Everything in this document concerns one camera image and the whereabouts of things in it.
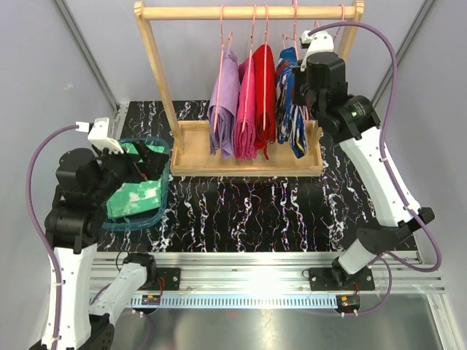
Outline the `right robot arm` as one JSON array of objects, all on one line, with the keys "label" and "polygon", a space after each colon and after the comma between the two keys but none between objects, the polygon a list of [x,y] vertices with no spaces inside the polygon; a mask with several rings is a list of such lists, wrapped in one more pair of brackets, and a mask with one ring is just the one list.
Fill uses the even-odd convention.
[{"label": "right robot arm", "polygon": [[306,106],[317,124],[332,136],[356,168],[373,202],[375,218],[357,229],[356,239],[325,269],[325,283],[337,289],[356,286],[378,256],[397,247],[433,221],[433,209],[411,195],[380,140],[380,119],[364,96],[350,95],[345,62],[334,52],[317,52],[294,69],[294,101]]}]

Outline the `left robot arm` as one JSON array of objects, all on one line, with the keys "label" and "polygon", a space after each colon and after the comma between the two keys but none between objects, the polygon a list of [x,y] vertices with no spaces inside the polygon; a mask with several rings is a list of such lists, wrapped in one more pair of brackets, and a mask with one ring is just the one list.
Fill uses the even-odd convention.
[{"label": "left robot arm", "polygon": [[106,202],[123,184],[160,179],[169,156],[134,144],[136,153],[94,153],[78,148],[63,154],[52,208],[39,228],[50,257],[50,301],[43,336],[33,349],[109,349],[115,324],[134,293],[163,287],[155,258],[130,253],[117,277],[89,300],[90,273],[104,224]]}]

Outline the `blue patterned trousers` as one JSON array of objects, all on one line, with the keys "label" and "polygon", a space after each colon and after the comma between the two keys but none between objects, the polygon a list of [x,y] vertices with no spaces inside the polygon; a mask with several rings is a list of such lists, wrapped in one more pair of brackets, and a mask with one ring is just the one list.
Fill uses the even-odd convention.
[{"label": "blue patterned trousers", "polygon": [[276,128],[277,142],[289,143],[296,158],[307,153],[304,108],[293,103],[295,93],[295,74],[293,67],[298,60],[293,47],[283,49],[275,71],[276,85]]}]

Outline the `green white trousers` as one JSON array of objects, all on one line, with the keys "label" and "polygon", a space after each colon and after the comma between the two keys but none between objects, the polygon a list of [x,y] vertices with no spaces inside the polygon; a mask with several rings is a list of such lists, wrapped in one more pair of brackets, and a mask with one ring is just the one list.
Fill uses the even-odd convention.
[{"label": "green white trousers", "polygon": [[125,183],[107,201],[108,220],[138,222],[152,219],[166,208],[168,196],[169,164],[159,180],[138,184]]}]

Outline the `pink hanger with blue trousers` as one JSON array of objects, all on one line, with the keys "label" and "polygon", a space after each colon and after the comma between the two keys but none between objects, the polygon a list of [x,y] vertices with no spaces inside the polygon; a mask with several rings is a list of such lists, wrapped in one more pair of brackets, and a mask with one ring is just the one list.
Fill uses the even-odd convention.
[{"label": "pink hanger with blue trousers", "polygon": [[[292,6],[293,6],[293,35],[288,36],[287,34],[282,35],[282,46],[285,49],[286,48],[286,42],[287,40],[293,42],[293,48],[295,50],[295,55],[296,55],[296,60],[298,61],[299,59],[299,54],[298,54],[298,45],[297,45],[297,23],[298,23],[298,0],[292,0]],[[299,107],[302,115],[303,115],[303,120],[304,122],[307,122],[309,120],[309,113],[305,109],[304,106]]]}]

